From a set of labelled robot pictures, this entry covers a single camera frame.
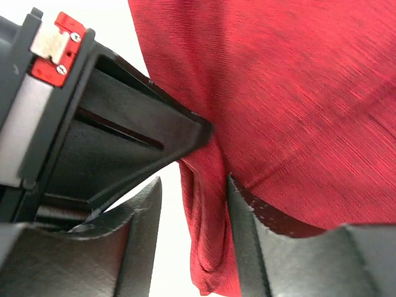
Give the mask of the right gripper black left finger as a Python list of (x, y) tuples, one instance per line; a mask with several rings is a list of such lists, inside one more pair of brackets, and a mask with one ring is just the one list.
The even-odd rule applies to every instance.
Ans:
[(1, 225), (2, 296), (148, 296), (161, 180), (67, 233)]

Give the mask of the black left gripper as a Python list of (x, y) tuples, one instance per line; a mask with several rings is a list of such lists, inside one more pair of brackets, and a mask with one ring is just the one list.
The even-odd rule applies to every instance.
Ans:
[(95, 32), (64, 12), (1, 19), (1, 221), (30, 222), (79, 102)]

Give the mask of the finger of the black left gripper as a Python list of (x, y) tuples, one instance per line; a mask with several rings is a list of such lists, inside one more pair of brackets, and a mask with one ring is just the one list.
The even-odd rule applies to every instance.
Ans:
[(203, 147), (212, 125), (112, 51), (93, 51), (43, 203), (104, 210)]

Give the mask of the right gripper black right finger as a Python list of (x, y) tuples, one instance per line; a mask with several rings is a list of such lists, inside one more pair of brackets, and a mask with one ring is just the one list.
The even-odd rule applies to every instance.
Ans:
[(323, 230), (227, 182), (243, 296), (394, 296), (395, 225)]

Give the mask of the red cloth napkin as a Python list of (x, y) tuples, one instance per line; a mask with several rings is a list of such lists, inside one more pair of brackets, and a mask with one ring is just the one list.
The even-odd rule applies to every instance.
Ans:
[(232, 174), (321, 228), (395, 221), (394, 1), (130, 1), (153, 81), (215, 127), (180, 161), (191, 278), (241, 294)]

